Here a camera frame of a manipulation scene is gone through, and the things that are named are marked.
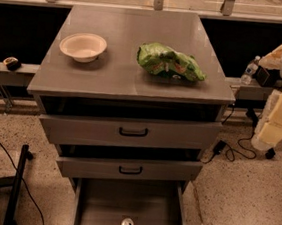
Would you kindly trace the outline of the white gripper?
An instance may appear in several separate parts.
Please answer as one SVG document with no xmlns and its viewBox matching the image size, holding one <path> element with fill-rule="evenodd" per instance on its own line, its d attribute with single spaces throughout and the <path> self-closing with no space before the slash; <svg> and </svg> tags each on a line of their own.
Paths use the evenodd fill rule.
<svg viewBox="0 0 282 225">
<path fill-rule="evenodd" d="M 263 108 L 254 130 L 251 145 L 256 150 L 268 151 L 282 140 L 282 94 L 274 89 Z"/>
</svg>

